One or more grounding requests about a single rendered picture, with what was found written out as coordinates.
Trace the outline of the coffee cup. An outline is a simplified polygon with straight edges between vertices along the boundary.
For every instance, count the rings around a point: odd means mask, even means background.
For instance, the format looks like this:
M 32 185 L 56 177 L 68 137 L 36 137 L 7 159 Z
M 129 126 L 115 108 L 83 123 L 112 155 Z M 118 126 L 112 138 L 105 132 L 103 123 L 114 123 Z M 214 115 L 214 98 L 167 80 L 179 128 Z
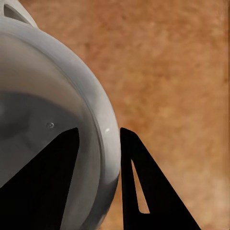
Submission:
M 18 0 L 0 0 L 0 188 L 73 128 L 80 146 L 60 230 L 98 230 L 121 168 L 111 102 L 81 58 L 40 30 Z

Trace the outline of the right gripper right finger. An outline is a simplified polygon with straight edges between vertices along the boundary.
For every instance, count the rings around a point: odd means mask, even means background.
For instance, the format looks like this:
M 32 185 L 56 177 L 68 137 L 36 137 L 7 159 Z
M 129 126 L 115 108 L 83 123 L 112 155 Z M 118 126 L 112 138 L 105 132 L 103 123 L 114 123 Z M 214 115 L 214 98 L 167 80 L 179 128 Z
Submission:
M 120 128 L 124 230 L 201 230 L 138 135 Z M 133 160 L 150 214 L 139 211 Z

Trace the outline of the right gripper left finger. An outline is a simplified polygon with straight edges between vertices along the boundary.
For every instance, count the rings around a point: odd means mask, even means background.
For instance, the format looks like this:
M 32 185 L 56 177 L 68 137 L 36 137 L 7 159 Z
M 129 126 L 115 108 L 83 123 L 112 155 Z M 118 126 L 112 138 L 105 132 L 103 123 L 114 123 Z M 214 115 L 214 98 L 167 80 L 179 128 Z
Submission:
M 79 146 L 62 132 L 0 188 L 0 230 L 60 230 Z

